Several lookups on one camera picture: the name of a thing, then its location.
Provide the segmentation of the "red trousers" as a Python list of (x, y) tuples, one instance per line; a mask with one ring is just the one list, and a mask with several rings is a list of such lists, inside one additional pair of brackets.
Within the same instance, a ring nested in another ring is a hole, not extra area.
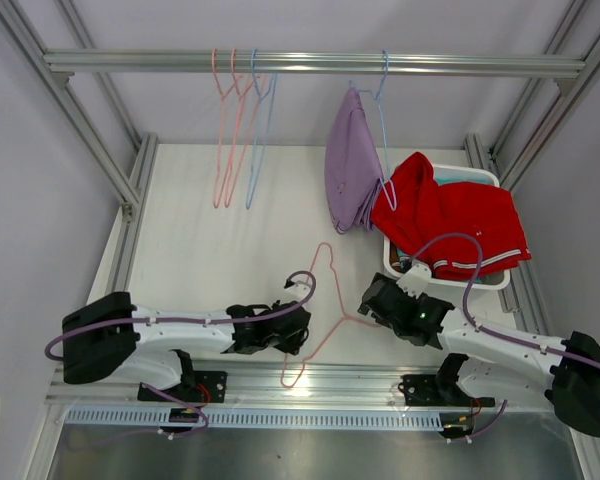
[(371, 221), (404, 254), (417, 253), (440, 235), (462, 233), (480, 243), (483, 275), (531, 258), (510, 192), (467, 181), (440, 184), (433, 164), (420, 152), (403, 161), (391, 181), (388, 189), (396, 193), (397, 207), (392, 209), (381, 194)]

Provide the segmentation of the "pink hanger of brown trousers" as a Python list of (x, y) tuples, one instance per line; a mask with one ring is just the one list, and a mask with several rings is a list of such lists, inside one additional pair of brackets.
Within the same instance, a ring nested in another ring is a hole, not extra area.
[[(241, 168), (244, 162), (244, 157), (246, 154), (246, 142), (243, 142), (242, 145), (239, 145), (239, 140), (242, 134), (243, 123), (245, 112), (249, 100), (250, 94), (255, 90), (254, 81), (252, 80), (251, 73), (246, 74), (238, 74), (240, 76), (239, 86), (241, 88), (241, 96), (237, 97), (236, 95), (232, 95), (231, 97), (235, 98), (235, 117), (233, 121), (233, 129), (231, 132), (231, 142), (229, 144), (228, 153), (224, 155), (223, 162), (226, 162), (228, 154), (230, 152), (230, 148), (234, 147), (234, 163), (233, 163), (233, 173), (228, 183), (228, 187), (225, 190), (224, 198), (221, 202), (222, 207), (229, 208), (233, 202), (233, 197), (235, 194), (235, 189), (237, 187), (237, 182), (239, 180)], [(261, 74), (257, 74), (258, 81), (261, 82), (263, 76)]]

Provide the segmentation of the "pink hanger of yellow trousers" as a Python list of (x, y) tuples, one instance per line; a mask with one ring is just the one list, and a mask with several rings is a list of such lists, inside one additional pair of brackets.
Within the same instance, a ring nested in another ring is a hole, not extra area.
[(219, 209), (221, 202), (225, 195), (225, 190), (228, 187), (229, 180), (233, 173), (234, 163), (234, 147), (230, 148), (226, 162), (223, 162), (223, 147), (224, 147), (224, 134), (227, 119), (227, 102), (232, 95), (237, 97), (241, 96), (241, 88), (239, 86), (240, 76), (235, 71), (235, 60), (237, 49), (231, 50), (229, 56), (229, 66), (231, 75), (231, 84), (224, 88), (221, 84), (220, 77), (217, 70), (217, 58), (218, 49), (214, 49), (211, 54), (211, 67), (212, 75), (214, 78), (216, 90), (220, 101), (219, 110), (219, 129), (217, 136), (217, 149), (216, 149), (216, 176), (214, 180), (213, 194), (212, 194), (212, 205), (215, 209)]

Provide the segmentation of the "blue hanger of teal trousers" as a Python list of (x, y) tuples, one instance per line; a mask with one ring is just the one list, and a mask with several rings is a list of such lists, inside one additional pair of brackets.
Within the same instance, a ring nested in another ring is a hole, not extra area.
[(258, 50), (255, 49), (250, 57), (250, 73), (252, 80), (254, 81), (257, 104), (249, 179), (245, 197), (245, 208), (247, 210), (250, 210), (252, 207), (259, 177), (264, 164), (278, 83), (278, 75), (276, 73), (264, 74), (262, 81), (258, 81), (256, 71), (257, 52)]

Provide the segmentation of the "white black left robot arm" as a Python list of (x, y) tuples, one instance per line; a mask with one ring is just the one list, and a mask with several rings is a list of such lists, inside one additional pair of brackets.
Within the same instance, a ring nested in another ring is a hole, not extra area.
[(84, 385), (122, 378), (138, 384), (141, 401), (156, 401), (160, 392), (196, 401), (208, 387), (194, 369), (195, 355), (267, 349), (296, 355), (308, 339), (310, 319), (297, 301), (175, 314), (136, 306), (129, 293), (114, 292), (63, 319), (63, 380)]

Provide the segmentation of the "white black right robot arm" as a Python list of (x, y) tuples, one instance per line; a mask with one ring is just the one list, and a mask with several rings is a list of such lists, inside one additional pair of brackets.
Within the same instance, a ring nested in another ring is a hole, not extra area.
[(403, 376), (407, 405), (551, 409), (571, 429), (600, 438), (600, 345), (591, 336), (547, 337), (468, 319), (380, 273), (358, 311), (401, 340), (445, 353), (436, 373)]

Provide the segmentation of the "brown trousers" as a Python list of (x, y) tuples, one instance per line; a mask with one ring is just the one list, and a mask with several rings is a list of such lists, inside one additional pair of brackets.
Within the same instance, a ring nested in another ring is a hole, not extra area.
[(389, 264), (391, 268), (396, 271), (402, 270), (402, 257), (400, 251), (392, 242), (389, 243)]

